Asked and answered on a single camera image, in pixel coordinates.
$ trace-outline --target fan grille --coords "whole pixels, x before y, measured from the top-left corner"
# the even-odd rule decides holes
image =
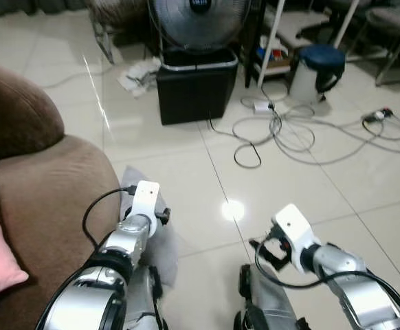
[[[238,33],[250,0],[211,0],[204,13],[192,10],[189,0],[151,0],[151,5],[155,21],[176,46],[206,51],[225,47]]]

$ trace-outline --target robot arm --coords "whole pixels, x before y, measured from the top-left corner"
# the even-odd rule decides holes
[[[272,222],[270,237],[281,241],[287,260],[299,272],[313,272],[318,278],[347,271],[369,272],[358,256],[331,244],[322,245],[293,204],[276,214]],[[375,280],[352,274],[335,277],[327,284],[339,298],[353,329],[400,329],[400,310]]]
[[[141,313],[136,320],[142,319],[146,326],[141,328],[137,323],[136,329],[160,328],[160,320],[156,320],[158,313],[153,308],[155,280],[151,279],[148,268],[133,273],[139,267],[148,238],[157,228],[155,204],[158,193],[159,184],[139,182],[130,213],[85,264],[63,283],[46,307],[37,329],[121,330],[127,321],[127,295],[138,290],[144,294],[143,304],[137,308]]]

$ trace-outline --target white power adapter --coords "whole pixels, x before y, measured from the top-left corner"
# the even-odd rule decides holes
[[[267,115],[272,113],[272,109],[269,108],[267,101],[256,101],[254,102],[254,113],[256,115]]]

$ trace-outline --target black bin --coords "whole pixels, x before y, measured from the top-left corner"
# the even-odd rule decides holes
[[[212,54],[169,52],[157,73],[163,125],[220,118],[235,85],[238,59],[230,49]]]

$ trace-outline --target brown sofa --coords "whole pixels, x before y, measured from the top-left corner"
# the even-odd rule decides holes
[[[64,135],[49,97],[0,69],[0,223],[29,280],[0,293],[0,330],[35,327],[56,288],[91,253],[81,231],[87,206],[119,183],[104,153]],[[116,195],[100,202],[89,229],[101,239],[120,209]]]

